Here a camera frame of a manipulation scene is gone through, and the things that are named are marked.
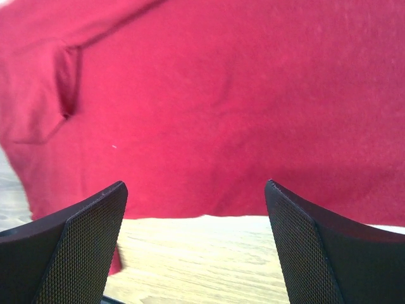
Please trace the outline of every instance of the red blanket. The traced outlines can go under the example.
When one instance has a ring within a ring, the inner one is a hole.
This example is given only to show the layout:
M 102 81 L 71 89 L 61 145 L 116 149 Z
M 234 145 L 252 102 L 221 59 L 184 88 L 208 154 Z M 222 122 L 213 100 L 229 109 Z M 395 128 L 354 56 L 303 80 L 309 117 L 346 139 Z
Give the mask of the red blanket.
M 403 0 L 15 0 L 0 143 L 34 219 L 116 180 L 129 219 L 266 215 L 272 178 L 405 225 L 404 16 Z

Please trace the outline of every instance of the red cloth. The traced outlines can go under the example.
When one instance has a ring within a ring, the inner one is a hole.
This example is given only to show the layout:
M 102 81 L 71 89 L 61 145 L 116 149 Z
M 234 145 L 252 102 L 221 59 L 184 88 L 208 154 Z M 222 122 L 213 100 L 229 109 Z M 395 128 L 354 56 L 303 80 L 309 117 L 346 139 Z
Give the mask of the red cloth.
M 272 178 L 405 225 L 404 16 L 403 0 L 15 0 L 0 143 L 34 219 L 117 180 L 129 219 L 266 215 Z

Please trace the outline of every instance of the wooden table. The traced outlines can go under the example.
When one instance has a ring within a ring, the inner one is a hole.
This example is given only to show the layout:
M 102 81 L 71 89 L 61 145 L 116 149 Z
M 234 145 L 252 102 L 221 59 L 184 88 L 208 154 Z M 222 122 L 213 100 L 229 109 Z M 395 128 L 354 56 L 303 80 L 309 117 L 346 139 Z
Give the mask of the wooden table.
M 125 303 L 289 303 L 268 217 L 124 220 Z

